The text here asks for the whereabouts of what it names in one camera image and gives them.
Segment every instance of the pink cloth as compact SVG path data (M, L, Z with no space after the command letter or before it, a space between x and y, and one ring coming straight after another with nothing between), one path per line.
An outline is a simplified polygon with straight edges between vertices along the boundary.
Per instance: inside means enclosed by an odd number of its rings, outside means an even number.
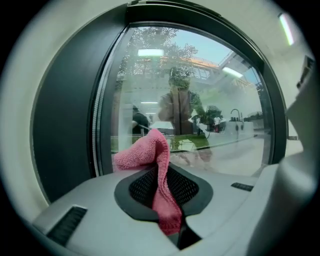
M152 209L158 213L159 227L167 236L180 231L182 218L182 212L168 188L169 160L169 145L157 129L152 129L129 149L114 156L114 163L119 170L136 170L147 164L158 164L158 188L153 198Z

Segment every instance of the white wall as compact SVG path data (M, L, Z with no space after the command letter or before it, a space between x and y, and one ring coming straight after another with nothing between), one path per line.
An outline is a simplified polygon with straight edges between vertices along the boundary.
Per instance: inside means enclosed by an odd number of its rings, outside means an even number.
M285 51L274 56L267 56L279 81L287 108L296 100L299 93L297 82L302 74L305 55L314 58L307 44L303 40L299 40L292 46L288 46ZM297 132L290 121L288 125L288 135L296 136Z

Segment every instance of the white plastic surface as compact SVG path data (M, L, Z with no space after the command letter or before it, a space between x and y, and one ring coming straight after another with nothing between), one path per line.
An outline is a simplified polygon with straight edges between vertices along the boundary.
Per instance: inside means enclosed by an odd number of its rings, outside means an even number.
M87 209L66 248L83 255L164 256L178 252L155 222L127 215L115 200L120 180L137 171L121 171L90 179L50 205L33 223L46 234L72 207Z
M268 202L278 165L267 166L241 207L207 237L177 256L245 256L251 235Z

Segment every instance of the glass window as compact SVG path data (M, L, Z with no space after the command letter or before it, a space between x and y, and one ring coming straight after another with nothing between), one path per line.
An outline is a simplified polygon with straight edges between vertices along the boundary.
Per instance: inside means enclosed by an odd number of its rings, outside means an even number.
M270 103L254 67L194 32L130 30L113 98L114 153L158 129L180 166L252 176L267 164Z

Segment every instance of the black mesh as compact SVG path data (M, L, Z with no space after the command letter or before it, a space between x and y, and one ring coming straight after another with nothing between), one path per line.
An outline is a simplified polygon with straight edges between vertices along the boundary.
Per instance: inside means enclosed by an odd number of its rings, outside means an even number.
M170 167L167 172L167 183L180 207L191 200L199 191L199 186L195 182Z
M158 167L153 168L146 174L132 182L129 192L132 198L139 203L152 208L152 202L158 187Z

